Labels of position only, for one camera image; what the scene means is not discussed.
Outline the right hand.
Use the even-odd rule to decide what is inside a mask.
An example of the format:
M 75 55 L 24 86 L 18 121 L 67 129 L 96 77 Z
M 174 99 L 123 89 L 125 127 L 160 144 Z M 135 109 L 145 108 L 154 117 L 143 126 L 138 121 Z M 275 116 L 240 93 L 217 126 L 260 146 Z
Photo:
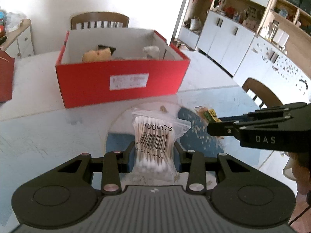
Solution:
M 297 191 L 301 195 L 310 192 L 310 153 L 289 153 L 283 175 L 297 184 Z

